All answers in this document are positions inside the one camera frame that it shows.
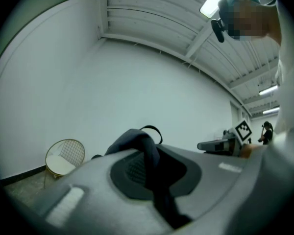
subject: baseboard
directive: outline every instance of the baseboard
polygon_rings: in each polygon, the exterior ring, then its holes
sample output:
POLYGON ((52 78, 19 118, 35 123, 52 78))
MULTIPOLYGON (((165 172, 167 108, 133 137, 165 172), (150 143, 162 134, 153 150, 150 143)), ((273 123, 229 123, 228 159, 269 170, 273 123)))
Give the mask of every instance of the baseboard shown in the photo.
POLYGON ((18 175, 15 175, 15 176, 12 176, 12 177, 9 177, 9 178, 5 178, 5 179, 1 179, 0 180, 0 183, 2 186, 7 186, 7 185, 10 185, 12 183, 15 183, 15 182, 18 182, 24 178, 28 178, 32 175, 35 175, 39 172, 42 172, 46 169, 46 166, 43 165, 41 167, 38 167, 36 169, 33 169, 33 170, 29 170, 27 172, 24 172, 24 173, 21 173, 21 174, 18 174, 18 175))

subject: person in background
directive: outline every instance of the person in background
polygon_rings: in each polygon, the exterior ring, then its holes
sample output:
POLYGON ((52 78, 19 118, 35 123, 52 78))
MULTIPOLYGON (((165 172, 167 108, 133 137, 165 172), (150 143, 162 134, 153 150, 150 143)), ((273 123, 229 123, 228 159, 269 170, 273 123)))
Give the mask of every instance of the person in background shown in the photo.
MULTIPOLYGON (((278 71, 275 76, 278 90, 287 80, 294 77, 294 21, 279 0, 273 5, 263 5, 259 0, 220 0, 218 7, 221 19, 227 22, 232 32, 239 33, 240 40, 268 36, 279 45, 278 71)), ((287 90, 289 94, 294 94, 294 87, 289 86, 287 90)), ((276 134, 294 127, 294 108, 286 109, 281 105, 282 102, 279 103, 276 134)), ((260 146, 254 144, 244 145, 241 157, 248 158, 258 147, 260 146)))
POLYGON ((261 132, 261 137, 258 142, 263 142, 263 145, 269 144, 273 137, 273 126, 268 121, 263 125, 263 130, 261 132))

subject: floor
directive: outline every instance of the floor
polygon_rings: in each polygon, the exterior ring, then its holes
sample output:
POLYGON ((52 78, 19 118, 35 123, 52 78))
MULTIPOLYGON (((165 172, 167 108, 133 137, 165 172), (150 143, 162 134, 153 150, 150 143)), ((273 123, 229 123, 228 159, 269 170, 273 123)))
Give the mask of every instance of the floor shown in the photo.
MULTIPOLYGON (((35 197, 44 189, 45 171, 18 182, 5 186, 4 189, 12 198, 17 198, 28 207, 32 207, 35 197)), ((54 177, 47 172, 46 188, 55 181, 54 177)))

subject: gold wire chair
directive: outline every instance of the gold wire chair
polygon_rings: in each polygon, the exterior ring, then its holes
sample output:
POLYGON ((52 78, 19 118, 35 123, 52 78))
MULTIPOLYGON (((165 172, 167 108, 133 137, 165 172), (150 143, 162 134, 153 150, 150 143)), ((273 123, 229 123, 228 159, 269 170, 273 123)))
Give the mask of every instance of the gold wire chair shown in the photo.
POLYGON ((62 177, 81 165, 85 158, 85 149, 81 142, 74 139, 65 139, 53 144, 45 158, 46 172, 44 188, 46 185, 47 171, 54 177, 62 177))

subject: chair cushion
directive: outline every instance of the chair cushion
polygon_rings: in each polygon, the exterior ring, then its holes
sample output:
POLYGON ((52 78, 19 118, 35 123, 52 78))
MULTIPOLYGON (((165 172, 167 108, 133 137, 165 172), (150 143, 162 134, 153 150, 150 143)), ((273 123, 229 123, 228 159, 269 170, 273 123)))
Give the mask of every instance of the chair cushion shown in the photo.
POLYGON ((46 164, 52 172, 59 175, 68 174, 70 171, 75 169, 75 166, 73 164, 71 164, 59 155, 47 156, 46 164))

